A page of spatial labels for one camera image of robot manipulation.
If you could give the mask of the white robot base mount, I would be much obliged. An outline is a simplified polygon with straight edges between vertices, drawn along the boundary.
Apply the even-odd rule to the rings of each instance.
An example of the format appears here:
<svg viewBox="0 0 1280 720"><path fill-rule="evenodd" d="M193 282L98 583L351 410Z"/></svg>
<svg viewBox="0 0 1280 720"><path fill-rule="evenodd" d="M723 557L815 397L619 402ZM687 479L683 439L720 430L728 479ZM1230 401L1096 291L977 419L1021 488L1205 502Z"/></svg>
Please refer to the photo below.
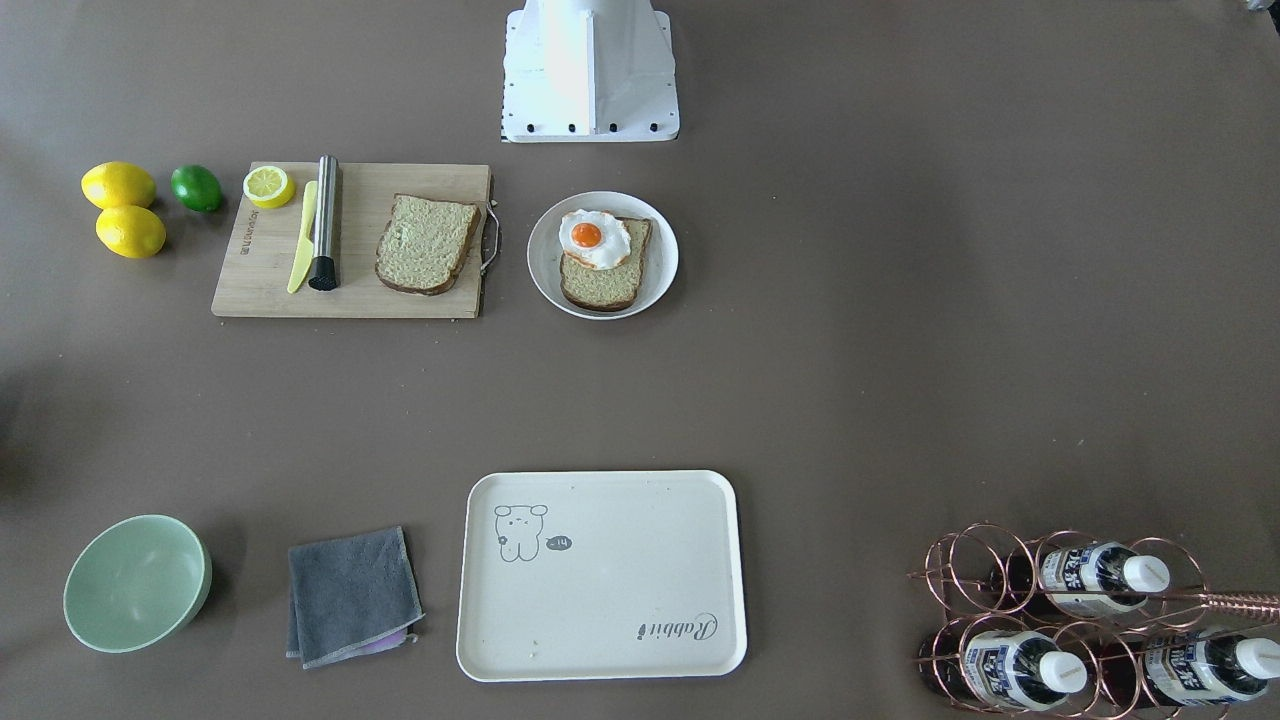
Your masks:
<svg viewBox="0 0 1280 720"><path fill-rule="evenodd" d="M503 69L504 142L678 137L669 15L649 1L526 1L506 18Z"/></svg>

